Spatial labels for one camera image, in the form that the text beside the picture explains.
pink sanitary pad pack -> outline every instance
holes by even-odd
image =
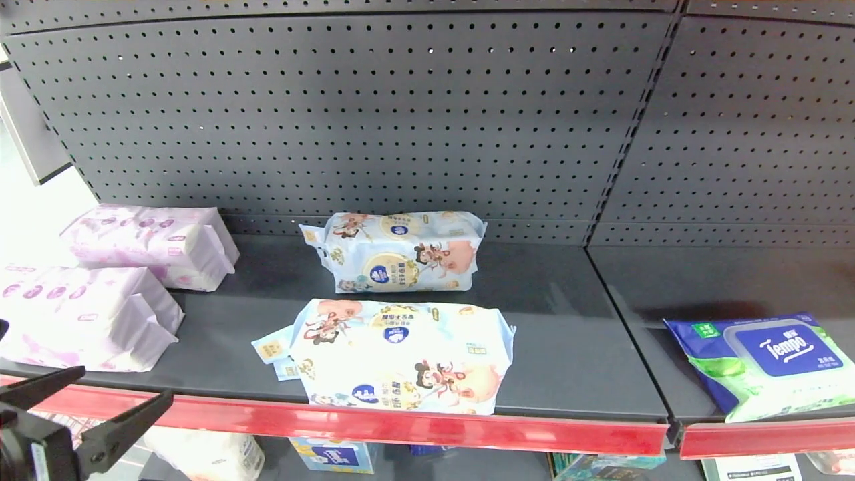
[[[149,371],[184,312],[145,267],[0,268],[0,357],[88,371]]]
[[[80,265],[145,266],[168,288],[214,291],[234,273],[238,248],[216,208],[102,204],[60,235]]]

wet wipes pack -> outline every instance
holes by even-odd
[[[310,404],[492,414],[513,360],[515,329],[497,309],[315,299],[294,325]]]
[[[337,294],[465,291],[486,223],[468,212],[338,213],[326,227],[300,229],[333,273]]]
[[[814,318],[665,320],[725,422],[855,403],[855,365]]]

perforated metal panel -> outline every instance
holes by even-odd
[[[763,239],[838,240],[816,226],[855,223],[854,81],[851,28],[683,19],[602,221],[801,224],[815,228]],[[593,243],[614,243],[611,227]],[[703,232],[715,243],[760,234]]]
[[[580,244],[668,20],[229,18],[7,46],[103,201],[252,216],[469,210],[569,223],[543,228],[554,238],[517,227],[515,240]]]
[[[235,216],[223,217],[229,232],[257,235],[301,235],[299,224],[323,226],[328,217]],[[585,234],[586,223],[559,221],[494,220],[487,226],[486,239],[532,244],[576,243]]]
[[[105,23],[191,19],[223,15],[341,14],[368,12],[533,9],[638,9],[673,11],[677,0],[2,0],[0,28],[8,34]]]
[[[691,0],[688,13],[855,24],[855,3],[841,0]]]
[[[852,247],[855,226],[600,223],[600,246]]]

store shelf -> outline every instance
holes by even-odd
[[[327,481],[347,476],[334,472],[309,471],[287,439],[258,437],[266,460],[258,481]],[[434,481],[466,479],[500,481],[551,479],[546,454],[501,449],[466,449],[446,451],[442,455],[413,456],[404,445],[387,444],[378,453],[374,466],[377,481]],[[704,481],[700,463],[680,460],[677,453],[668,454],[668,462],[650,471],[651,481]],[[140,481],[186,481],[165,461],[151,456],[140,475]]]
[[[594,247],[591,254],[682,425],[684,457],[855,448],[855,406],[762,423],[722,423],[723,413],[662,323],[808,311],[855,356],[855,251]]]
[[[667,411],[579,248],[487,243],[468,292],[365,296],[501,309],[518,328],[514,365],[498,395],[496,413],[504,416],[348,410],[321,423],[318,417],[332,411],[305,406],[300,382],[277,383],[250,341],[290,324],[308,300],[334,296],[332,276],[299,238],[238,236],[237,242],[238,273],[216,293],[176,295],[187,314],[180,342],[154,370],[91,373],[82,383],[174,389],[188,397],[180,397],[163,422],[182,427],[276,436],[347,433],[388,442],[439,442],[438,436],[457,446],[615,454],[650,454],[662,446]],[[29,377],[47,370],[3,361],[0,371]],[[75,414],[103,417],[145,398],[81,387],[74,392],[76,400],[57,398],[53,410],[74,406],[83,411]]]

tempo wet wipes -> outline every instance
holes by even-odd
[[[855,403],[855,365],[808,313],[665,324],[725,422]]]

